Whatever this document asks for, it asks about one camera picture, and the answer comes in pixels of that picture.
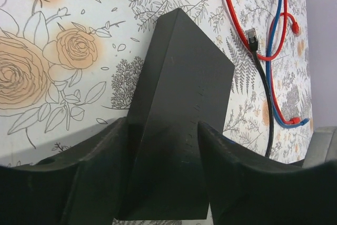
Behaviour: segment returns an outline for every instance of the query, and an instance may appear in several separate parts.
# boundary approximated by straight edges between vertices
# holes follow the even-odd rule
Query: white wall
[[[306,0],[314,127],[337,125],[337,0]]]

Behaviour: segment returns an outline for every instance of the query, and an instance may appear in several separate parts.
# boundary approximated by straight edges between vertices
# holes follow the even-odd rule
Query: orange rose drawing
[[[64,30],[56,38],[43,50],[44,57],[51,63],[62,65],[66,69],[86,69],[97,60],[95,38],[83,30]]]
[[[44,101],[51,80],[42,51],[28,40],[0,37],[0,115],[21,113]]]

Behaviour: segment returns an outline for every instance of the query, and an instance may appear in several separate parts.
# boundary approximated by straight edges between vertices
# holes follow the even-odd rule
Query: blue cable
[[[270,57],[272,55],[272,47],[273,47],[273,41],[274,41],[274,37],[275,37],[275,32],[276,32],[276,27],[277,24],[279,22],[280,16],[281,16],[281,7],[282,7],[282,0],[279,0],[278,6],[277,6],[277,12],[276,12],[276,16],[275,16],[275,21],[273,24],[273,29],[269,38],[269,42],[268,42],[268,46],[267,46],[267,57]],[[267,61],[265,64],[266,67],[266,77],[267,77],[267,82],[269,85],[270,90],[272,90],[272,82],[271,82],[271,73],[272,73],[272,67],[271,67],[271,61]],[[273,100],[273,94],[271,93],[271,97],[272,97],[272,105],[273,105],[273,111],[274,111],[274,117],[277,121],[277,123],[285,128],[285,129],[293,129],[293,128],[297,128],[298,126],[303,126],[305,124],[307,124],[309,122],[309,119],[304,119],[303,121],[301,121],[299,124],[285,124],[281,117],[279,116],[277,109],[275,107],[274,104],[274,100]]]

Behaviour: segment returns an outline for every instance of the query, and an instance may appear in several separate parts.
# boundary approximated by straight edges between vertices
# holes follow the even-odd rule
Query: floral wallpaper
[[[277,0],[232,0],[244,30],[255,27],[260,53]],[[312,118],[305,0],[289,0],[301,27],[272,62],[282,113]],[[268,140],[264,89],[223,0],[0,0],[0,164],[35,163],[87,139],[127,114],[146,51],[162,14],[182,8],[234,63],[223,134],[263,154]],[[281,36],[282,21],[276,38]],[[271,158],[304,158],[313,122],[275,123]],[[114,224],[211,224],[114,221]]]

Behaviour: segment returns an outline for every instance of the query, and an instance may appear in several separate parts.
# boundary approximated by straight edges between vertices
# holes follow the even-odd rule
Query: black rectangular block
[[[127,116],[133,167],[119,219],[206,218],[197,123],[222,132],[233,72],[184,11],[158,19]]]

